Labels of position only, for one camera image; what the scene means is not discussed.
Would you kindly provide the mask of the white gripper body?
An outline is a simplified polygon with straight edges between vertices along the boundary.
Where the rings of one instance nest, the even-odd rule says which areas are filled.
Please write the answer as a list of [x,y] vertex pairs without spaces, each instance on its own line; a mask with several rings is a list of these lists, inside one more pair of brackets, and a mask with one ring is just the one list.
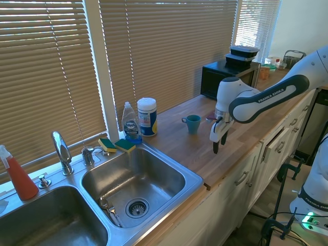
[[221,114],[214,121],[210,131],[210,141],[218,143],[233,125],[234,120],[229,114]]

